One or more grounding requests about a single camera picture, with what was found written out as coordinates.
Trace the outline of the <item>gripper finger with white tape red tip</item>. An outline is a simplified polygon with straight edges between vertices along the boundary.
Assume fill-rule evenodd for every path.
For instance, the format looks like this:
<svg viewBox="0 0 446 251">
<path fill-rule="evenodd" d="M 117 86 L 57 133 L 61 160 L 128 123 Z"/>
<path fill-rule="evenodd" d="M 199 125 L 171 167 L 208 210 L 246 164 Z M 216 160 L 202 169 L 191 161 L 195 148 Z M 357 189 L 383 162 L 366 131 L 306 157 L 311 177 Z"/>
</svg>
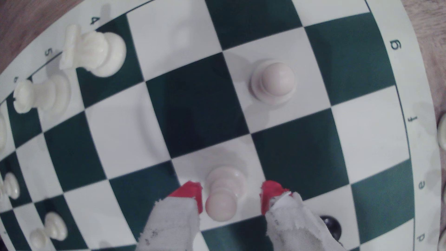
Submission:
<svg viewBox="0 0 446 251">
<path fill-rule="evenodd" d="M 188 181 L 154 204 L 137 251 L 192 251 L 203 212 L 203 187 Z"/>
<path fill-rule="evenodd" d="M 261 186 L 261 213 L 275 251 L 344 251 L 324 221 L 307 207 L 298 192 L 266 180 Z"/>
</svg>

